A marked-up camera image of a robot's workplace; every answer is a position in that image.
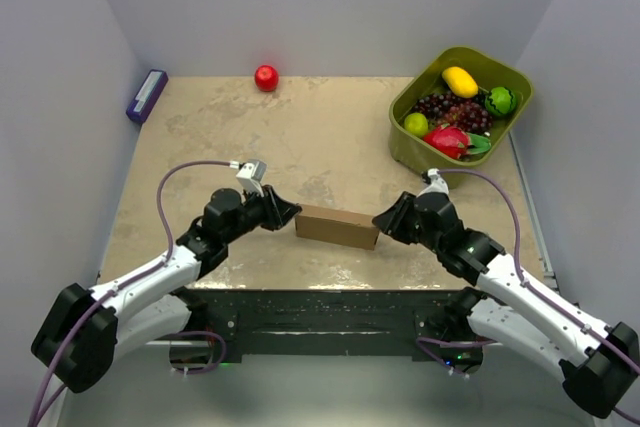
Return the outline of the red apple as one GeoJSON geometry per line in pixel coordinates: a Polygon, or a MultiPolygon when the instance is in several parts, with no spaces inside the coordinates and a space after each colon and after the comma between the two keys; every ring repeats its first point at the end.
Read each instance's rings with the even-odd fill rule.
{"type": "Polygon", "coordinates": [[[254,83],[262,92],[273,92],[279,84],[279,73],[271,65],[260,65],[254,73],[254,83]]]}

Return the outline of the dark purple grapes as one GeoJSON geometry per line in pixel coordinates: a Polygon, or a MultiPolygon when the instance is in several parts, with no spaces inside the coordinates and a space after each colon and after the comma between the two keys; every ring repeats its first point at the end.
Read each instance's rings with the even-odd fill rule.
{"type": "Polygon", "coordinates": [[[432,93],[417,100],[411,113],[420,113],[437,127],[443,124],[467,133],[487,135],[493,127],[493,117],[484,106],[482,92],[471,98],[454,95],[451,91],[432,93]]]}

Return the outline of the purple rectangular box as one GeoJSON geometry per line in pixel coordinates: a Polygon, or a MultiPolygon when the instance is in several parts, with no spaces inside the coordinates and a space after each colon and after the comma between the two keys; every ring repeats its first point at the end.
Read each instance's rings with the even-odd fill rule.
{"type": "Polygon", "coordinates": [[[137,125],[146,122],[163,92],[169,77],[163,70],[152,69],[126,108],[127,117],[137,125]]]}

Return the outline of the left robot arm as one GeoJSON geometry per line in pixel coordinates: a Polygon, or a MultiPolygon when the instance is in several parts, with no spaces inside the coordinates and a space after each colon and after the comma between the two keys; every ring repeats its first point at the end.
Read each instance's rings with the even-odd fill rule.
{"type": "Polygon", "coordinates": [[[111,282],[63,289],[31,344],[32,354],[72,392],[81,393],[116,359],[155,338],[200,337],[207,315],[177,290],[216,269],[241,236],[257,227],[278,231],[301,210],[269,185],[261,193],[216,190],[170,251],[111,282]]]}

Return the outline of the yellow mango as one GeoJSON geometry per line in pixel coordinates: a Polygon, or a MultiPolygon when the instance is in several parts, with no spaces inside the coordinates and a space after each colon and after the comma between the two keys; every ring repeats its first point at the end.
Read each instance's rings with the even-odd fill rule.
{"type": "Polygon", "coordinates": [[[479,92],[479,86],[476,81],[461,67],[448,67],[443,70],[441,77],[452,93],[458,97],[472,98],[479,92]]]}

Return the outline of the olive green plastic bin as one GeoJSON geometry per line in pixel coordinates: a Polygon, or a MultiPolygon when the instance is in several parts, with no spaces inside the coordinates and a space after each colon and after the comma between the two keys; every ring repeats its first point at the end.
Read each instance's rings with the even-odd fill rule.
{"type": "Polygon", "coordinates": [[[391,103],[388,113],[391,125],[388,147],[391,157],[416,173],[422,173],[430,168],[478,169],[499,150],[503,141],[507,139],[511,129],[525,112],[533,93],[533,84],[519,70],[470,47],[448,48],[411,80],[391,103]],[[494,122],[489,130],[491,149],[486,153],[455,160],[410,134],[403,127],[404,118],[419,99],[428,94],[442,94],[445,91],[446,83],[441,73],[448,67],[463,68],[484,91],[495,87],[506,87],[515,94],[515,112],[505,119],[494,122]]]}

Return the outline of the brown cardboard box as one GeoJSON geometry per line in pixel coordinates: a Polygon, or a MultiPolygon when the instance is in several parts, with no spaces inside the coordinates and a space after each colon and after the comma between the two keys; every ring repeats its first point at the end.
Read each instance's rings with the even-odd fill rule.
{"type": "Polygon", "coordinates": [[[344,247],[373,251],[379,229],[371,215],[312,205],[301,205],[295,218],[296,235],[344,247]]]}

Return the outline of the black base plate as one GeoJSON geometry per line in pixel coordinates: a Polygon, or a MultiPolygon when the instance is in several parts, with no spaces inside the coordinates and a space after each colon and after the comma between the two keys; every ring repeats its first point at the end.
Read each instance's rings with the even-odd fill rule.
{"type": "Polygon", "coordinates": [[[181,288],[191,316],[170,341],[176,368],[249,355],[441,358],[471,373],[484,339],[467,316],[480,295],[471,288],[430,290],[245,290],[181,288]]]}

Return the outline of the small green watermelon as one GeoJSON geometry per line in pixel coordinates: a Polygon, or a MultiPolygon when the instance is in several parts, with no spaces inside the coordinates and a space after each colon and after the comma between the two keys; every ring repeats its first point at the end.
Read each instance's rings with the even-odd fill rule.
{"type": "Polygon", "coordinates": [[[485,109],[494,117],[509,116],[517,108],[517,98],[506,87],[494,87],[485,96],[485,109]]]}

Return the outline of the green lime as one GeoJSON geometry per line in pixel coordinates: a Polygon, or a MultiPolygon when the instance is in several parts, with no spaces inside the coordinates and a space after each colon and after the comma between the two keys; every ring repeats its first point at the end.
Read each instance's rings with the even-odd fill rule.
{"type": "Polygon", "coordinates": [[[423,138],[429,132],[429,120],[419,112],[408,114],[403,121],[403,128],[411,135],[423,138]]]}

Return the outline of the red dragon fruit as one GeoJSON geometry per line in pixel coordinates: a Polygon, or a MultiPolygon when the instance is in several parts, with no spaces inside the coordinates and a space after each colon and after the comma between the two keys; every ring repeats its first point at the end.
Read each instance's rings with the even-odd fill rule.
{"type": "Polygon", "coordinates": [[[460,160],[463,157],[483,155],[492,148],[489,138],[465,132],[449,124],[436,127],[423,137],[423,141],[455,160],[460,160]]]}

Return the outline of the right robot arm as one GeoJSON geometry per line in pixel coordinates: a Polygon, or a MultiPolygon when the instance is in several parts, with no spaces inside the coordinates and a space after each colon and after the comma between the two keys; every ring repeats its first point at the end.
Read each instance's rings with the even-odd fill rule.
{"type": "Polygon", "coordinates": [[[639,376],[639,336],[566,301],[526,273],[513,254],[487,234],[466,227],[445,193],[403,193],[373,219],[385,235],[420,244],[452,275],[484,294],[473,308],[445,316],[459,340],[474,333],[551,368],[567,396],[593,417],[614,413],[639,376]]]}

